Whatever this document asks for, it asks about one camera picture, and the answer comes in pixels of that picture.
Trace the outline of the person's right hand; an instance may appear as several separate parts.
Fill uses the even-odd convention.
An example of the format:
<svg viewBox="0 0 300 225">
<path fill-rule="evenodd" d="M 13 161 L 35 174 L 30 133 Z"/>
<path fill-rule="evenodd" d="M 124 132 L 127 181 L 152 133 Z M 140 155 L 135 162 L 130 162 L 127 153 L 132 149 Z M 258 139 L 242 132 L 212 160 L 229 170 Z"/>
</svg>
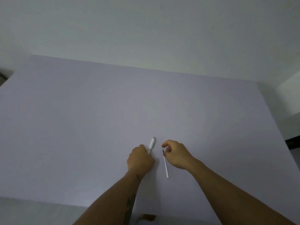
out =
<svg viewBox="0 0 300 225">
<path fill-rule="evenodd" d="M 162 143 L 161 147 L 171 151 L 172 158 L 166 158 L 171 165 L 179 169 L 191 171 L 195 158 L 187 150 L 184 144 L 175 140 L 166 140 Z"/>
</svg>

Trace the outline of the person's left hand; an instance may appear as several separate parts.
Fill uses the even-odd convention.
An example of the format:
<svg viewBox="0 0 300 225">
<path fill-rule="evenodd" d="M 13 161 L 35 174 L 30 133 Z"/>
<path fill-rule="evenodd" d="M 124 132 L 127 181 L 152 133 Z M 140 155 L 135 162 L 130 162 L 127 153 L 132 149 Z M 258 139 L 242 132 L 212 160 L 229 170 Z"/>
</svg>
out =
<svg viewBox="0 0 300 225">
<path fill-rule="evenodd" d="M 154 166 L 155 159 L 139 159 L 138 147 L 133 148 L 127 160 L 129 172 L 135 172 L 139 176 L 145 176 Z"/>
</svg>

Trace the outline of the white pen barrel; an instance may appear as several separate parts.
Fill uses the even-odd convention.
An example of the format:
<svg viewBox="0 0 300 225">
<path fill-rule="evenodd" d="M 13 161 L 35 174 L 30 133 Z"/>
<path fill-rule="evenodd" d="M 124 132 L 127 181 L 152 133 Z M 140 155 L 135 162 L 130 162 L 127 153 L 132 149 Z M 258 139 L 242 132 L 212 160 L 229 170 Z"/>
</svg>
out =
<svg viewBox="0 0 300 225">
<path fill-rule="evenodd" d="M 152 152 L 155 144 L 156 144 L 156 137 L 153 137 L 152 140 L 151 140 L 151 142 L 150 142 L 150 145 L 149 145 L 149 147 L 147 149 L 147 154 L 148 155 L 151 154 L 151 152 Z"/>
</svg>

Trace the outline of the thin white pen refill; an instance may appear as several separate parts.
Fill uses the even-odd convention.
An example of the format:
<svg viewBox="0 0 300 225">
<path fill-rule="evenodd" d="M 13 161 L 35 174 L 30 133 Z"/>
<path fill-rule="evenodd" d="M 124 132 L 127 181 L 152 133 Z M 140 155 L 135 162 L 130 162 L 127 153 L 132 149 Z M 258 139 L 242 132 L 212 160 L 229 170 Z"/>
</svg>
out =
<svg viewBox="0 0 300 225">
<path fill-rule="evenodd" d="M 166 157 L 164 156 L 164 149 L 162 149 L 162 151 L 163 151 L 163 159 L 164 159 L 164 166 L 165 166 L 165 171 L 166 171 L 166 177 L 169 178 L 168 168 L 167 168 L 167 160 L 166 160 Z"/>
</svg>

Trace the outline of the person's right forearm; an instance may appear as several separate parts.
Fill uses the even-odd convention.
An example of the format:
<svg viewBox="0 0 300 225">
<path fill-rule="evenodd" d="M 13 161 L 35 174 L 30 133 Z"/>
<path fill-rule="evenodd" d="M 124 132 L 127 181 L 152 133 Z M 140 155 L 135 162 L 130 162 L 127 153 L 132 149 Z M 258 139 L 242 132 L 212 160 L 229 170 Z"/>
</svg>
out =
<svg viewBox="0 0 300 225">
<path fill-rule="evenodd" d="M 195 178 L 223 225 L 296 225 L 191 157 L 186 170 Z"/>
</svg>

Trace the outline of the person's left forearm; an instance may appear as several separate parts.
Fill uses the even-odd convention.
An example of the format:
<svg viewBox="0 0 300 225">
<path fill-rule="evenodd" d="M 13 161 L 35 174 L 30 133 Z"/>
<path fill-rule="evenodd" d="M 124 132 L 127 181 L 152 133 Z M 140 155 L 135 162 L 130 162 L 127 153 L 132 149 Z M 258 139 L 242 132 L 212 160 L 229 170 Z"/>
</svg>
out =
<svg viewBox="0 0 300 225">
<path fill-rule="evenodd" d="M 73 225 L 129 225 L 137 191 L 144 176 L 141 169 L 128 170 Z"/>
</svg>

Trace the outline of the black furniture edge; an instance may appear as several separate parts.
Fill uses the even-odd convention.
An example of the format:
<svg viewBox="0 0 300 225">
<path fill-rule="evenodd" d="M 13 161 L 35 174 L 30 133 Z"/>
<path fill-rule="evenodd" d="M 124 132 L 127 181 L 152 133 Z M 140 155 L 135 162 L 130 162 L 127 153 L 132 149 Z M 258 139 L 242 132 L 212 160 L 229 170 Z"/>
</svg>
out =
<svg viewBox="0 0 300 225">
<path fill-rule="evenodd" d="M 290 138 L 288 140 L 285 140 L 285 143 L 289 150 L 294 150 L 294 149 L 300 148 L 300 135 Z"/>
</svg>

